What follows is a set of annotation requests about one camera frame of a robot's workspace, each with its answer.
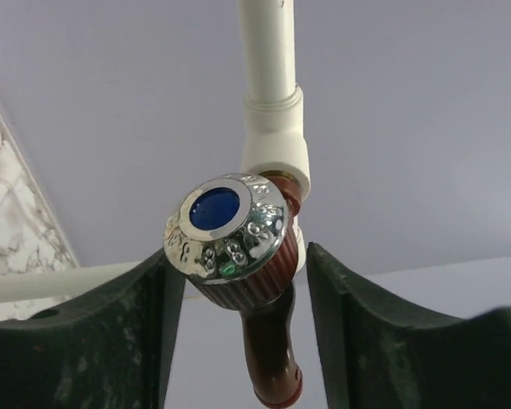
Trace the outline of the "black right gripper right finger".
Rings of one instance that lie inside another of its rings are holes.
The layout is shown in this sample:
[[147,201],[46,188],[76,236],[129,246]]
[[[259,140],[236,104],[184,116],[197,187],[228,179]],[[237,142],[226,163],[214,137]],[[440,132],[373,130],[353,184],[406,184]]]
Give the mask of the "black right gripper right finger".
[[330,408],[511,408],[511,307],[470,319],[409,302],[307,248]]

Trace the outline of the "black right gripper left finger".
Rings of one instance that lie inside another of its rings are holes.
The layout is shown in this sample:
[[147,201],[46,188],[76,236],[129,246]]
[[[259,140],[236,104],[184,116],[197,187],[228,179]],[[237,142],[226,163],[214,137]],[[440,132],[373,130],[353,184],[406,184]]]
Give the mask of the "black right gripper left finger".
[[185,278],[162,251],[27,320],[0,322],[0,408],[164,406]]

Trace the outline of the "brown plastic faucet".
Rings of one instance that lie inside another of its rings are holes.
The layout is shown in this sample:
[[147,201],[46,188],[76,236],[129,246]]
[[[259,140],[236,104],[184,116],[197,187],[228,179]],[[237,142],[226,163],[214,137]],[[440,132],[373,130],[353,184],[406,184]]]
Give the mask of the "brown plastic faucet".
[[238,312],[257,399],[288,408],[303,379],[290,339],[301,187],[284,172],[228,174],[194,188],[168,218],[164,253],[209,301]]

